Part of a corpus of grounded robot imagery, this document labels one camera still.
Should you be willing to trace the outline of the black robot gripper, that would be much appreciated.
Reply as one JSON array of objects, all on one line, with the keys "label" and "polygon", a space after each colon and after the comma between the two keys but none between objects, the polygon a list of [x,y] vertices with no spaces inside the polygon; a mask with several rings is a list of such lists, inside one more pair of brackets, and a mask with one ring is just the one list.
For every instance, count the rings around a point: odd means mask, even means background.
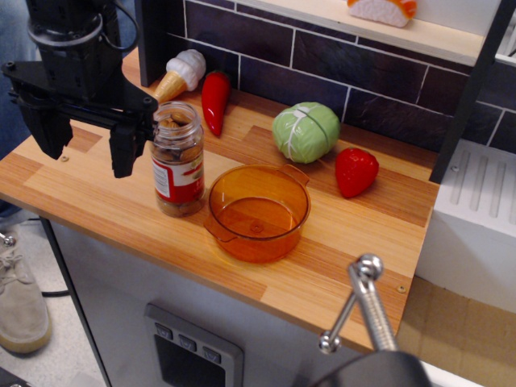
[{"label": "black robot gripper", "polygon": [[27,32],[40,60],[8,61],[2,73],[40,149],[58,160],[73,138],[72,119],[104,127],[114,176],[129,177],[152,138],[157,102],[123,75],[118,24],[30,23]]}]

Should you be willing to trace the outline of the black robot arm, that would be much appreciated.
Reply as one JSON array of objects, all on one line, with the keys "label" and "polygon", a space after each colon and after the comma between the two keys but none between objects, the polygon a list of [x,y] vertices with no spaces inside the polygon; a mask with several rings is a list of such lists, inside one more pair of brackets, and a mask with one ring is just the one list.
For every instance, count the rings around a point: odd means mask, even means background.
[{"label": "black robot arm", "polygon": [[41,150],[57,160],[73,137],[70,122],[110,132],[112,169],[128,177],[153,138],[158,102],[122,71],[117,1],[29,1],[27,33],[38,61],[8,61],[11,101]]}]

